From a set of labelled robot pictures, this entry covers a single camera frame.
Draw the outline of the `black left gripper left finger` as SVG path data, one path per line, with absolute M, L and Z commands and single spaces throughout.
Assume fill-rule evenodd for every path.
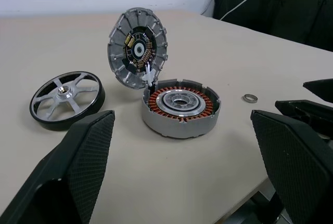
M 29 175 L 0 224 L 89 224 L 104 180 L 113 110 L 72 124 Z

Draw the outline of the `small grey round object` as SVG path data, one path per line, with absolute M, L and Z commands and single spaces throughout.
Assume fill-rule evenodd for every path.
M 210 132 L 221 109 L 219 95 L 191 80 L 164 80 L 145 88 L 142 119 L 165 137 L 187 139 Z

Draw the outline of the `black rotor ring silver spokes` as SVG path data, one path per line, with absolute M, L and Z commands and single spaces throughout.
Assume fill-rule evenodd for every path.
M 83 93 L 96 93 L 94 99 L 86 107 L 76 102 L 76 97 Z M 63 131 L 72 124 L 86 116 L 97 113 L 105 102 L 105 90 L 101 80 L 93 73 L 87 71 L 72 71 L 58 75 L 43 84 L 33 95 L 29 111 L 32 118 L 43 128 L 52 131 Z M 46 110 L 44 116 L 37 112 L 42 102 L 52 100 L 53 103 Z M 52 120 L 51 116 L 56 108 L 67 104 L 74 114 L 63 120 Z

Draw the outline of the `silver motor cover circuit board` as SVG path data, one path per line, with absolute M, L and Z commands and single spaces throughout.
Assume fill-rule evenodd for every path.
M 167 31 L 147 8 L 124 12 L 109 34 L 108 61 L 124 86 L 142 89 L 155 86 L 167 55 Z

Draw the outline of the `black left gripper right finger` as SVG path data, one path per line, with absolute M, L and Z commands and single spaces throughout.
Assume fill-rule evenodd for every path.
M 333 224 L 333 149 L 306 123 L 253 110 L 267 175 L 293 224 Z

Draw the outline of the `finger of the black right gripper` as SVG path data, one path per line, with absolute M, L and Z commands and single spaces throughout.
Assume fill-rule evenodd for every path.
M 333 78 L 304 82 L 303 87 L 326 102 L 333 102 Z
M 318 134 L 333 139 L 333 107 L 309 100 L 276 101 L 275 107 L 282 115 L 302 121 Z

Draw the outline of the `black fabric covered cabinet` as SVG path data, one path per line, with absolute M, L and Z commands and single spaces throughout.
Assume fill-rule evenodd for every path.
M 214 0 L 213 18 L 333 52 L 333 0 Z

